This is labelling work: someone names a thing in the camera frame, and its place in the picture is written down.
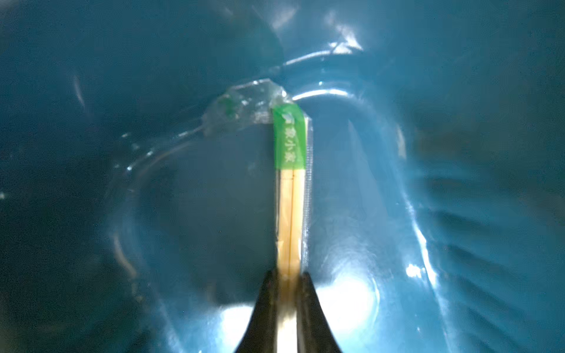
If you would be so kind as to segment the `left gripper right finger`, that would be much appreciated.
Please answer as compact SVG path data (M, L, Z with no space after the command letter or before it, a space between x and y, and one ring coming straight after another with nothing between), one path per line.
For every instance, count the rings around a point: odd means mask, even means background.
M300 353L342 353L322 310L309 273L300 276L296 292L297 348Z

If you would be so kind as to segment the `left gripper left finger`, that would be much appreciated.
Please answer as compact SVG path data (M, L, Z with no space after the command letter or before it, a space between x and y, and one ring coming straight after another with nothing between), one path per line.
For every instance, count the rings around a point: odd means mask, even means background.
M278 274L266 273L237 353L274 353L277 345Z

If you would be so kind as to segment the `teal plastic storage box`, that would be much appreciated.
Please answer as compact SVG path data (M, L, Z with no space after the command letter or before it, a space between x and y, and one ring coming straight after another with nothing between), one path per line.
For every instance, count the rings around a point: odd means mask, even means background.
M564 350L562 1L3 1L3 352L235 351L273 129L202 116L263 78L343 352Z

